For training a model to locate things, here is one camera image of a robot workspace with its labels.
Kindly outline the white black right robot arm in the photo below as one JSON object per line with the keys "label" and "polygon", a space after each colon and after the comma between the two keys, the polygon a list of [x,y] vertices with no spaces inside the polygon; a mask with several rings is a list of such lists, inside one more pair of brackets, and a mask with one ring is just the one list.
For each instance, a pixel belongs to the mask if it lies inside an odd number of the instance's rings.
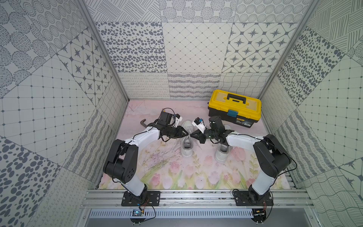
{"label": "white black right robot arm", "polygon": [[197,128],[191,137],[204,144],[206,140],[218,144],[215,159],[225,162],[229,152],[233,148],[242,148],[255,152],[260,166],[260,172],[256,180],[249,186],[248,191],[233,190],[235,200],[247,200],[251,205],[273,205],[270,188],[277,178],[284,174],[284,170],[295,160],[290,157],[278,139],[268,134],[264,137],[250,136],[238,133],[232,129],[226,129],[219,116],[209,118],[210,128],[207,128],[202,119],[196,118],[192,124]]}

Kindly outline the white sneaker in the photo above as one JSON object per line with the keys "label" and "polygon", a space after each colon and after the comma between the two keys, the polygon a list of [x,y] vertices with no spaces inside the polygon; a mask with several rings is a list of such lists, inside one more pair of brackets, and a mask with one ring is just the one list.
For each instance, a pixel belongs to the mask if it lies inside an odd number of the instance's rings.
{"label": "white sneaker", "polygon": [[215,160],[219,163],[224,163],[232,149],[232,146],[227,146],[219,143],[215,152]]}
{"label": "white sneaker", "polygon": [[194,132],[194,126],[191,121],[186,120],[182,127],[188,132],[188,136],[181,139],[181,155],[185,158],[193,155],[193,138],[191,134]]}

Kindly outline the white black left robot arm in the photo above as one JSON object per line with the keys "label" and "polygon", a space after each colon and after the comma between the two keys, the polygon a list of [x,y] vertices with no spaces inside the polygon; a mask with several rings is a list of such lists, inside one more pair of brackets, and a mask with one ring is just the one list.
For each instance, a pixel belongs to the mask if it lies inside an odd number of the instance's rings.
{"label": "white black left robot arm", "polygon": [[144,125],[145,129],[126,140],[115,140],[106,158],[103,172],[115,183],[120,183],[126,192],[123,194],[123,207],[158,206],[160,191],[149,191],[136,175],[139,151],[149,144],[164,139],[179,139],[189,133],[179,125],[182,117],[164,110],[159,117]]}

